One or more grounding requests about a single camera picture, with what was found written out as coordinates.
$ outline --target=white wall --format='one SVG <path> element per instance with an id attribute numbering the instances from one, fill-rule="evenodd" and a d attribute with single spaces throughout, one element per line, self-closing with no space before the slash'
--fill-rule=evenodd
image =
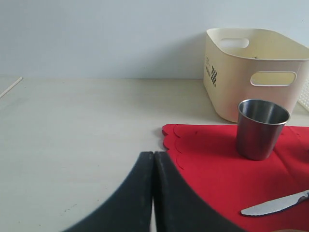
<path id="1" fill-rule="evenodd" d="M 309 0 L 0 0 L 0 74 L 202 78 L 205 30 L 309 45 Z"/>

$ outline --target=stainless steel cup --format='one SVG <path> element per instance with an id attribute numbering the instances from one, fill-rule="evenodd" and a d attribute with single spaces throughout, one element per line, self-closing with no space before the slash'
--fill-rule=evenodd
<path id="1" fill-rule="evenodd" d="M 237 151 L 251 160 L 269 157 L 282 128 L 290 119 L 283 107 L 260 99 L 248 99 L 238 105 Z"/>

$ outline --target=basket handle hole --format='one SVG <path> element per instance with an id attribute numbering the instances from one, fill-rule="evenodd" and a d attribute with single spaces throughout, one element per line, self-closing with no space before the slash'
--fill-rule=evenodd
<path id="1" fill-rule="evenodd" d="M 294 72 L 256 72 L 251 76 L 254 86 L 289 86 L 296 79 Z"/>
<path id="2" fill-rule="evenodd" d="M 220 40 L 220 47 L 246 48 L 249 45 L 247 38 L 226 38 Z"/>

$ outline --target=red cloth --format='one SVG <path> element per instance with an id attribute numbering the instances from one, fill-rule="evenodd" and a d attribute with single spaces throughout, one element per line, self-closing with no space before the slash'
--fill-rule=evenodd
<path id="1" fill-rule="evenodd" d="M 309 231 L 309 200 L 263 217 L 240 214 L 241 209 L 309 189 L 309 128 L 285 126 L 264 161 L 237 153 L 236 130 L 236 125 L 167 124 L 164 146 L 197 195 L 236 225 L 250 232 Z"/>

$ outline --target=knife blade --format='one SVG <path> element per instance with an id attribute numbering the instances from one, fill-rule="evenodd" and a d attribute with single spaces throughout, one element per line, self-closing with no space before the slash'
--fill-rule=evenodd
<path id="1" fill-rule="evenodd" d="M 309 190 L 299 192 L 286 197 L 277 198 L 268 202 L 241 210 L 241 214 L 246 216 L 264 216 L 287 209 L 293 205 L 301 203 L 309 198 Z"/>

